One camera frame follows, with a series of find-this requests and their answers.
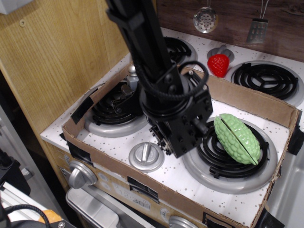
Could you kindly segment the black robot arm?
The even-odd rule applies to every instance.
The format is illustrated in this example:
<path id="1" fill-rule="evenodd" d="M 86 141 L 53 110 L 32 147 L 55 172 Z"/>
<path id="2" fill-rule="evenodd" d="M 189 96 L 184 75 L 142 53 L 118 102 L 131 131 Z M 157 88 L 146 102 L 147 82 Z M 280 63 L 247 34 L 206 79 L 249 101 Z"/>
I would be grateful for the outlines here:
<path id="1" fill-rule="evenodd" d="M 167 154 L 179 158 L 201 144 L 212 114 L 204 76 L 182 73 L 170 58 L 154 6 L 149 0 L 109 0 L 107 15 L 117 24 L 141 83 L 140 106 Z"/>

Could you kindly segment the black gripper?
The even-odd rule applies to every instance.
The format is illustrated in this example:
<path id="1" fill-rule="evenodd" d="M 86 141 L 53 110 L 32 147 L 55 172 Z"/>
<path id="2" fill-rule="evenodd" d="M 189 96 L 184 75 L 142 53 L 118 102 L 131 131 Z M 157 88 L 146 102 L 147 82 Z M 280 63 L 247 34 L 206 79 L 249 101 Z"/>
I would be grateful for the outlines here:
<path id="1" fill-rule="evenodd" d="M 140 106 L 146 115 L 150 131 L 168 155 L 179 158 L 202 143 L 207 133 L 207 120 L 213 112 L 207 81 L 207 68 L 198 64 L 204 76 L 181 71 L 187 66 L 173 65 L 156 84 L 149 81 L 143 66 L 139 78 L 143 86 Z"/>

